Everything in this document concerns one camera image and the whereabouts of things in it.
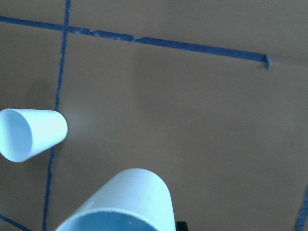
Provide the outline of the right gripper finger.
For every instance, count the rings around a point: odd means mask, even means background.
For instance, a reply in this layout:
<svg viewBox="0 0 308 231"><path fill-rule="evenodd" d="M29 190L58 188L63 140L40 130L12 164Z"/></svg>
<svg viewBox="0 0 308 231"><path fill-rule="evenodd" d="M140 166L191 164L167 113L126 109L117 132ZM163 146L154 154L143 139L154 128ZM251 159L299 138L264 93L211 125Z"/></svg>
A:
<svg viewBox="0 0 308 231"><path fill-rule="evenodd" d="M185 221L176 222L176 231L188 231L188 225Z"/></svg>

